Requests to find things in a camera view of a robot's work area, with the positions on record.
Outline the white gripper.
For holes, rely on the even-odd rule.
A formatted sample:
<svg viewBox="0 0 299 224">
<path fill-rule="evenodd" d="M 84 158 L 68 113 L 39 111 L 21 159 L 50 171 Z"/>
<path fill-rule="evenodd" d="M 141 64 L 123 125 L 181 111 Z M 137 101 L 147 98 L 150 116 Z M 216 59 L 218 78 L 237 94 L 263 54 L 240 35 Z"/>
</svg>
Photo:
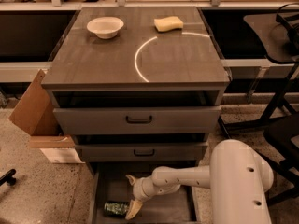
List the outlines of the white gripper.
<svg viewBox="0 0 299 224">
<path fill-rule="evenodd" d="M 143 203 L 160 194 L 161 189 L 157 187 L 150 176 L 137 178 L 132 175 L 127 175 L 130 185 L 133 187 L 133 196 L 135 200 L 131 200 L 129 209 L 125 219 L 133 219 L 141 210 Z"/>
</svg>

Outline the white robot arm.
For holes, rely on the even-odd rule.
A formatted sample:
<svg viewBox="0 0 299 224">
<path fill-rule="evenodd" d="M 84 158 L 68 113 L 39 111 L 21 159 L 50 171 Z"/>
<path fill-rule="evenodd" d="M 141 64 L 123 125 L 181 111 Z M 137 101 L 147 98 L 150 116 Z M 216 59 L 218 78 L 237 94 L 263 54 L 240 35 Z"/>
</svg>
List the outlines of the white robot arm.
<svg viewBox="0 0 299 224">
<path fill-rule="evenodd" d="M 211 191 L 213 224 L 272 224 L 265 198 L 274 182 L 272 168 L 255 150 L 238 140 L 218 143 L 206 166 L 160 166 L 147 177 L 127 178 L 134 196 L 127 220 L 134 218 L 149 199 L 189 186 Z"/>
</svg>

